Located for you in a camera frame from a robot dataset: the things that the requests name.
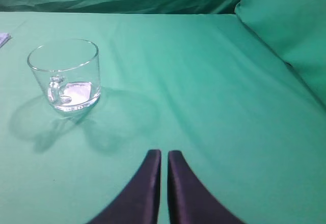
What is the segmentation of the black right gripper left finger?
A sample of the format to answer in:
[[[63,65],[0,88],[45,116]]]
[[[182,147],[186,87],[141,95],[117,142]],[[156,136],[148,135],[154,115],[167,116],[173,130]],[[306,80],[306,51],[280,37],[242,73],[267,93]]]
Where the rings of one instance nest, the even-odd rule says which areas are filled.
[[[89,223],[157,223],[161,151],[149,150],[131,180]]]

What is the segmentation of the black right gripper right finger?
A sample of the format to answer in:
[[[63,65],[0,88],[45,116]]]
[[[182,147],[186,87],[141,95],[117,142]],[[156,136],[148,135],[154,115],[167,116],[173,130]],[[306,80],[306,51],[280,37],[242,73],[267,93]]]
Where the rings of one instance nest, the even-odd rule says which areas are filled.
[[[243,223],[201,183],[181,151],[168,153],[170,223]]]

